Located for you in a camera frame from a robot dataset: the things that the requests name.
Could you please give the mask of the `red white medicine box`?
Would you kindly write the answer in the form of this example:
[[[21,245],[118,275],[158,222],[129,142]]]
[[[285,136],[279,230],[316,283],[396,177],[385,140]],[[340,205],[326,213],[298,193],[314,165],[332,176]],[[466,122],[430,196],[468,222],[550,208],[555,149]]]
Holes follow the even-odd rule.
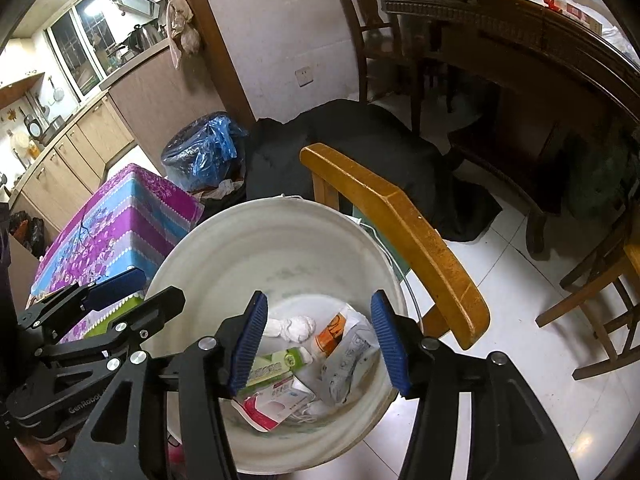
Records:
[[[231,405],[253,429],[270,432],[315,397],[294,375],[288,375],[251,393],[241,393]]]

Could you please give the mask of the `blue black trash bag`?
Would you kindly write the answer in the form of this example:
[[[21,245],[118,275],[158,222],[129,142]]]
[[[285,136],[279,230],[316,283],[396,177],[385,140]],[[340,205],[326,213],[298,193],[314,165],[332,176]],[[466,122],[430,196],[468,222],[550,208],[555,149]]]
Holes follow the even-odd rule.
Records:
[[[186,192],[216,188],[244,158],[248,131],[225,112],[194,120],[160,154],[166,177]]]

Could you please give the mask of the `dark wooden chair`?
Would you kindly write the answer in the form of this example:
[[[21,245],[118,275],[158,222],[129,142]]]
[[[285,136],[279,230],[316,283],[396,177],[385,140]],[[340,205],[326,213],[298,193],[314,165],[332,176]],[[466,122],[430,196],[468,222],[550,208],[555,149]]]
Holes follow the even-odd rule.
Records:
[[[402,50],[398,18],[381,14],[378,0],[340,0],[352,36],[358,70],[358,99],[369,95],[369,61],[382,61],[408,67],[410,60]]]

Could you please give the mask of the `white blue printed package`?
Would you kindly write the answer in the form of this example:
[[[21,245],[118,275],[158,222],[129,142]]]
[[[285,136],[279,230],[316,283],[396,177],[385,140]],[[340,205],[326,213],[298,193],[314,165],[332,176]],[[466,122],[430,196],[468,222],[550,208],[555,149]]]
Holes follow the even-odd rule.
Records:
[[[328,330],[331,335],[340,335],[340,340],[322,362],[319,396],[329,406],[339,406],[358,389],[380,345],[367,317],[349,304],[332,318]]]

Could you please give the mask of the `white wall socket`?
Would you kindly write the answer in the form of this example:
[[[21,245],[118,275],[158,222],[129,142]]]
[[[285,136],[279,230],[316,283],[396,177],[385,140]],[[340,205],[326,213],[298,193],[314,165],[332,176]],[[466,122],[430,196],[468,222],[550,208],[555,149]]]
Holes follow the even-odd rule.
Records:
[[[314,81],[314,71],[310,66],[299,68],[294,73],[299,88],[305,87]]]

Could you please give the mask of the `orange paper cup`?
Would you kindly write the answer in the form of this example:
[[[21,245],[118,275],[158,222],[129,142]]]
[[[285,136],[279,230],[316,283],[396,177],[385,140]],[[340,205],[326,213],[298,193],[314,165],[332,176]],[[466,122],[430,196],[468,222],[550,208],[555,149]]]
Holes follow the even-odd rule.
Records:
[[[316,359],[325,360],[333,353],[343,338],[345,325],[345,315],[337,313],[329,324],[318,335],[314,336],[311,350]]]

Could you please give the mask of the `white plastic bucket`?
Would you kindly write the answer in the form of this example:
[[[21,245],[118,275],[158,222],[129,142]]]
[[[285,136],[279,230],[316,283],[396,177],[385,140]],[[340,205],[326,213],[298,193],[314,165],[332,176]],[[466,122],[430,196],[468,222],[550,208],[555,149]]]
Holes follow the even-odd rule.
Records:
[[[356,218],[294,197],[234,206],[171,251],[150,289],[169,286],[186,303],[144,344],[156,358],[216,333],[254,292],[267,298],[250,388],[221,405],[240,471],[287,474],[334,460],[395,400],[370,301],[385,292],[398,313],[407,307],[390,259]]]

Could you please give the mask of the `kitchen window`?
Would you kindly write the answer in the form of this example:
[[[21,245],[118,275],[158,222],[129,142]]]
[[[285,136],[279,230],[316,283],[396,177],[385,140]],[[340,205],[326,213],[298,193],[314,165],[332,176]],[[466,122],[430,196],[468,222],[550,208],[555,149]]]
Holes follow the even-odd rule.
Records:
[[[76,94],[93,96],[99,84],[119,68],[117,41],[101,0],[78,0],[48,29],[48,39]]]

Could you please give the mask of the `green toothpaste box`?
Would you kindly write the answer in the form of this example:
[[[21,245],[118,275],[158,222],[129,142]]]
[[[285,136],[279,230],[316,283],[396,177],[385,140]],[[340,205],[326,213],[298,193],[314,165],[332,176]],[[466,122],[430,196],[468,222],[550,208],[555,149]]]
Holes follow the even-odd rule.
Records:
[[[264,356],[256,356],[242,392],[262,388],[262,386],[279,380],[311,363],[312,355],[304,347],[289,348]]]

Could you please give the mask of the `steel kettle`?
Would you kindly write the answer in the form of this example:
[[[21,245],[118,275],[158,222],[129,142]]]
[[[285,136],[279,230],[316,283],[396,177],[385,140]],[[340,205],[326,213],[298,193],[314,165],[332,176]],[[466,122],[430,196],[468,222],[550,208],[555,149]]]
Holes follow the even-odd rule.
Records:
[[[136,25],[127,38],[127,44],[132,52],[140,54],[152,46],[152,40],[153,38],[144,26]]]

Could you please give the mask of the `dark wooden dining table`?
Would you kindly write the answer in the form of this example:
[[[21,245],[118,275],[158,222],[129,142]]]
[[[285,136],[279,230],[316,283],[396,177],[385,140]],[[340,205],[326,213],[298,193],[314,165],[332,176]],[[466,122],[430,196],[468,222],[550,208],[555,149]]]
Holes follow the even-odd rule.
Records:
[[[610,222],[634,203],[639,76],[593,32],[527,0],[382,0],[410,58],[446,68],[473,120],[450,132],[451,166],[472,162],[528,203],[526,246],[546,249],[563,211]]]

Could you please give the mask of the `beige kitchen cabinets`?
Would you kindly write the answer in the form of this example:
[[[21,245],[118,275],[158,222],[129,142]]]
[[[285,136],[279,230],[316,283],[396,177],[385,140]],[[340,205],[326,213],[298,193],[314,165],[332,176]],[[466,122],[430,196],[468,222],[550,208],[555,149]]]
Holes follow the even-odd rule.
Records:
[[[223,108],[204,61],[175,68],[163,41],[100,85],[20,177],[9,206],[58,232],[132,148],[164,174],[160,154],[174,134]]]

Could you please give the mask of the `floral striped tablecloth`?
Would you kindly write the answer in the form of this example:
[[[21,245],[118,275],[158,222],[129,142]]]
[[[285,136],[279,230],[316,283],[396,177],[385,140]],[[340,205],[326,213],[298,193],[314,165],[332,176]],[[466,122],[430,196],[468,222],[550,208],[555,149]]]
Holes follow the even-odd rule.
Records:
[[[98,336],[142,303],[165,258],[196,226],[204,206],[169,180],[129,164],[91,196],[40,259],[29,302],[66,285],[102,283],[131,268],[144,272],[142,289],[84,314],[63,330],[62,342]]]

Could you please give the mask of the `black cloth pile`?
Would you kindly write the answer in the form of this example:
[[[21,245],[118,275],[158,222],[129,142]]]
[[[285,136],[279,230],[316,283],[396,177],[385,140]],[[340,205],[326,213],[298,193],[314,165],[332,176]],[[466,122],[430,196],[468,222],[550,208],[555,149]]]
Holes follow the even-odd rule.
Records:
[[[472,242],[502,211],[484,186],[454,175],[436,146],[377,105],[334,100],[289,122],[262,118],[245,139],[246,198],[314,197],[311,174],[299,161],[322,143],[398,186],[445,240]]]

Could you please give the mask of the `white tissue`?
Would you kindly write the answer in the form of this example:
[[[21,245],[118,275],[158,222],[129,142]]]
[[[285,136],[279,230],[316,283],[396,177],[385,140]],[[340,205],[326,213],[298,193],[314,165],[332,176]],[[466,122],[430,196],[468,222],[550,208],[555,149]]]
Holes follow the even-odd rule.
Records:
[[[315,330],[316,322],[307,315],[296,315],[292,318],[268,318],[264,336],[302,344],[314,334]]]

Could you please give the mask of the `yellow wooden chair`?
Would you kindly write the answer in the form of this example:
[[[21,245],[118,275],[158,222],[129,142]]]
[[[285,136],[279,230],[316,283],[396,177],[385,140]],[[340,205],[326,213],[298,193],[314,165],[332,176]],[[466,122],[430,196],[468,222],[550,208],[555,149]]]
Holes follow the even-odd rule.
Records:
[[[489,328],[488,305],[404,191],[326,144],[305,146],[299,160],[311,172],[316,202],[337,209],[338,198],[345,196],[409,263],[434,300],[422,318],[424,335],[453,333],[464,350],[476,344]]]

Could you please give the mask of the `hanging beige cloth bags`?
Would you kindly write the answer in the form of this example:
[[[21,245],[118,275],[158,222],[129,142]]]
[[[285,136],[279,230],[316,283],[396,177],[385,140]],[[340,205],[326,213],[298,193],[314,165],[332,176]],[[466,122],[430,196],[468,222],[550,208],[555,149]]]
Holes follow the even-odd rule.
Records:
[[[171,61],[176,70],[183,55],[198,54],[201,50],[201,36],[192,21],[193,12],[186,0],[168,0],[166,29]]]

